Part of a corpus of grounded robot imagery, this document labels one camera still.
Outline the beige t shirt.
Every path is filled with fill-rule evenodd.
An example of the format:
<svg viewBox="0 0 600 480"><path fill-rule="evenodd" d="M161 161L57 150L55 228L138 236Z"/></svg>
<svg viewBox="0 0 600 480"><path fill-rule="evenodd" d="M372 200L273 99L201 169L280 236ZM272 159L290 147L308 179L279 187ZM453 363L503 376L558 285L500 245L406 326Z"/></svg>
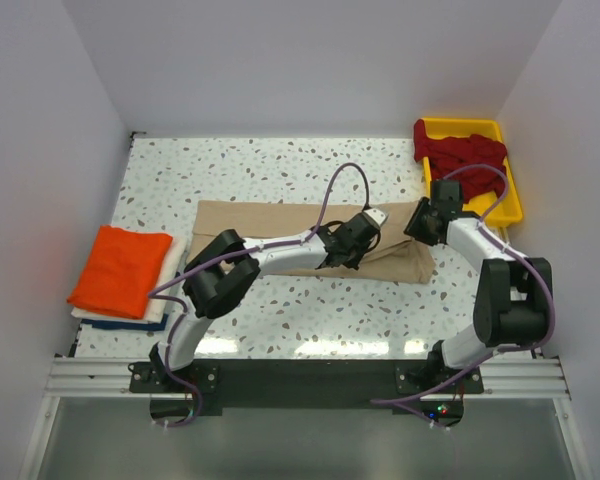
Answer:
<svg viewBox="0 0 600 480"><path fill-rule="evenodd" d="M388 214L378 246L362 259L358 269L296 269L293 276L320 276L426 284L435 262L429 247L404 233L416 204L386 203L378 208ZM197 205L193 238L187 259L191 261L219 233L234 229L242 237L273 238L298 234L314 226L320 207L311 204L267 204L202 200Z"/></svg>

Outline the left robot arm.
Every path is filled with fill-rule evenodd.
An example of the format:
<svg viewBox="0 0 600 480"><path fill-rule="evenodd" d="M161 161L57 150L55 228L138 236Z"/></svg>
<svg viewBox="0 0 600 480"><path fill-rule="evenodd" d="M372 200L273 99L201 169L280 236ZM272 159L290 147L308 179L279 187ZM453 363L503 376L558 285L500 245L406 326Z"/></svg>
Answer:
<svg viewBox="0 0 600 480"><path fill-rule="evenodd" d="M253 283L264 276L295 270L345 267L358 269L379 242L388 215L366 208L346 222L316 225L297 235L270 239L243 238L233 229L221 232L173 280L149 292L167 300L171 287L182 285L188 301L167 339L152 347L153 382L165 392L180 390L187 368L213 320L236 309Z"/></svg>

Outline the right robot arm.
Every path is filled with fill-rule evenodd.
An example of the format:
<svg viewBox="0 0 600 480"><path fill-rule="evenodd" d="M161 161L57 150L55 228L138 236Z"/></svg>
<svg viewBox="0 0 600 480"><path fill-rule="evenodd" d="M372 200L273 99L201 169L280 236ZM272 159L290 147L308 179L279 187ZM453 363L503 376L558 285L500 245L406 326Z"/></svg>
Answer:
<svg viewBox="0 0 600 480"><path fill-rule="evenodd" d="M436 180L405 228L429 246L451 247L479 273L472 325L436 342L424 366L406 375L418 388L439 393L498 353L542 346L555 328L550 263L506 245L463 205L459 182Z"/></svg>

